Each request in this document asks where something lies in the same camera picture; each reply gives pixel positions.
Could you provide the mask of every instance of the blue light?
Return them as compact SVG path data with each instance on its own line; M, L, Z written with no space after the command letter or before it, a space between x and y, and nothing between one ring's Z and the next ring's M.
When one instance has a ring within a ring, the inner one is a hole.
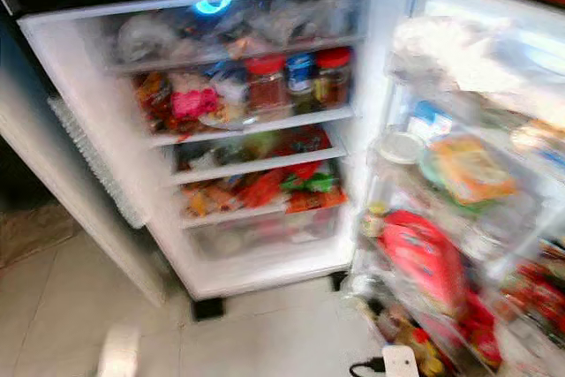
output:
M208 2L208 0L202 0L194 5L194 8L205 15L213 15L219 11L230 6L231 0L221 0L218 2Z

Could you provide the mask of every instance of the glass jar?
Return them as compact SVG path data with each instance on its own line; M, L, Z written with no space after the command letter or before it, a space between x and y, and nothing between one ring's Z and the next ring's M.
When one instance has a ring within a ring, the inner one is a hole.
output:
M245 61L249 81L249 109L263 112L288 107L290 99L284 84L284 56L255 57Z
M315 111L313 97L312 68L313 55L301 53L290 57L286 62L288 71L288 90L297 114Z
M335 108L347 102L350 57L348 48L322 50L316 55L318 78L314 83L314 96L323 106Z

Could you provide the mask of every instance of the orange package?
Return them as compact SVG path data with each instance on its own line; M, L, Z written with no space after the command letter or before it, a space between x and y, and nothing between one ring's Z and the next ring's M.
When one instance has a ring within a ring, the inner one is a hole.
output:
M438 171L448 191L462 205L494 200L516 193L512 176L472 136L432 144Z
M286 172L282 168L270 170L242 190L238 197L245 207L263 207L281 192L279 184L285 177Z
M287 214L304 212L311 209L335 207L347 201L347 195L341 187L333 187L329 192L294 192L290 197Z

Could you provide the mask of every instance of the open refrigerator door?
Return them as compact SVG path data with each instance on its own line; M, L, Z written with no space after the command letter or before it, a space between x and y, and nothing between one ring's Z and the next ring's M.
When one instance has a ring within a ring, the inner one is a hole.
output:
M564 24L525 0L418 0L397 28L346 287L421 375L562 374Z

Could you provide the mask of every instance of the white lid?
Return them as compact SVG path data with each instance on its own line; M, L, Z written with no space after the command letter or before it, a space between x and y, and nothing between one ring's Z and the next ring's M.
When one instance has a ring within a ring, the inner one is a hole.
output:
M379 154L387 161L410 165L416 163L424 150L424 141L410 132L390 132L379 144Z

